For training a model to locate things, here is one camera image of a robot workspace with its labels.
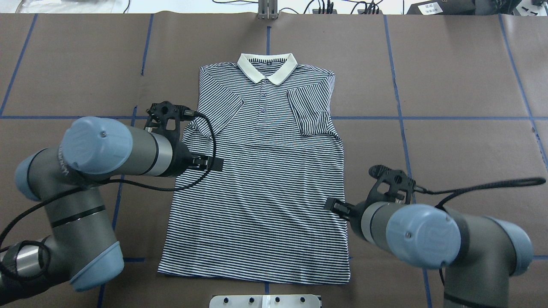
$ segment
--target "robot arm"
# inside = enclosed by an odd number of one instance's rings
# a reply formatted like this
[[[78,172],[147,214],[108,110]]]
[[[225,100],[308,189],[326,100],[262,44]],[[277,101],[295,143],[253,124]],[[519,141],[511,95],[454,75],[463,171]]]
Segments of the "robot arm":
[[[107,118],[84,117],[58,149],[44,149],[16,170],[18,189],[34,201],[74,192],[45,206],[53,235],[23,241],[0,253],[0,305],[70,281],[76,291],[99,286],[124,262],[98,186],[117,174],[177,176],[186,169],[221,170],[222,160],[190,153],[180,142],[180,121],[200,116],[169,102],[153,104],[146,130]],[[175,129],[168,130],[169,119]]]
[[[369,173],[378,182],[365,202],[353,206],[329,198],[325,209],[348,220],[362,239],[409,265],[446,267],[444,307],[508,307],[509,277],[526,272],[533,260],[533,246],[520,227],[409,204],[415,181],[404,172],[374,166]],[[385,194],[377,191],[382,182],[390,185]]]

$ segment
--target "light blue cap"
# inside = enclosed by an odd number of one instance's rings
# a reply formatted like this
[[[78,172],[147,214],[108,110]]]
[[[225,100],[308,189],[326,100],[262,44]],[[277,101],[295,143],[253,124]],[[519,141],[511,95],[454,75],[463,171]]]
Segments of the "light blue cap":
[[[493,217],[485,216],[490,220],[497,223],[504,232],[510,237],[514,249],[516,251],[516,269],[511,276],[519,276],[525,273],[529,269],[529,264],[533,261],[533,244],[529,239],[527,233],[518,225],[509,223],[508,221],[495,219]]]
[[[86,291],[110,281],[123,269],[124,258],[120,242],[116,242],[76,273],[70,279],[70,284],[77,292]]]
[[[83,117],[73,122],[61,141],[65,162],[88,174],[105,174],[120,167],[132,152],[129,129],[114,119]]]
[[[460,231],[446,212],[425,204],[411,204],[390,217],[386,241],[400,260],[439,269],[449,266],[459,254]]]
[[[33,201],[40,201],[40,198],[36,197],[32,192],[31,187],[28,185],[28,169],[31,166],[32,160],[42,151],[43,150],[40,150],[34,153],[34,155],[27,157],[15,169],[15,186],[17,186],[17,189],[25,195],[25,197]]]

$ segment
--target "white collar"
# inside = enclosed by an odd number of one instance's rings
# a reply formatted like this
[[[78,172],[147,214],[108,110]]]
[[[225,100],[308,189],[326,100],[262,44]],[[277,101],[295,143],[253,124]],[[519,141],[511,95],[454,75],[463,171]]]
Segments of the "white collar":
[[[274,74],[265,77],[261,72],[259,72],[250,62],[249,59],[259,59],[259,60],[273,60],[273,59],[286,59],[286,62],[282,64],[282,67],[279,68]],[[251,79],[254,83],[258,83],[261,80],[267,78],[275,85],[280,85],[284,82],[289,75],[297,67],[297,61],[293,54],[283,54],[283,55],[253,55],[253,54],[242,54],[238,59],[238,66],[247,78]]]

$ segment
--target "white bracket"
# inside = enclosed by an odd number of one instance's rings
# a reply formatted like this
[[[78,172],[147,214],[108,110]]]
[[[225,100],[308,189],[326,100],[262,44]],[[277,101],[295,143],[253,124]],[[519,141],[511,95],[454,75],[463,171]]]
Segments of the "white bracket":
[[[209,308],[322,308],[319,295],[217,295]]]
[[[259,0],[259,19],[278,19],[278,0]]]

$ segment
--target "shirt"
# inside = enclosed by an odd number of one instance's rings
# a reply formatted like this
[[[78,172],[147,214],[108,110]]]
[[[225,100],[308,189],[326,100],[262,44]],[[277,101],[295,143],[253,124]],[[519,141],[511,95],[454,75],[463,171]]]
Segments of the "shirt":
[[[242,54],[203,66],[198,111],[210,119],[222,172],[175,192],[158,272],[273,283],[350,279],[346,222],[323,209],[344,199],[344,150],[330,118],[333,72],[292,54]],[[211,155],[201,118],[191,152]],[[188,170],[176,186],[203,172]]]

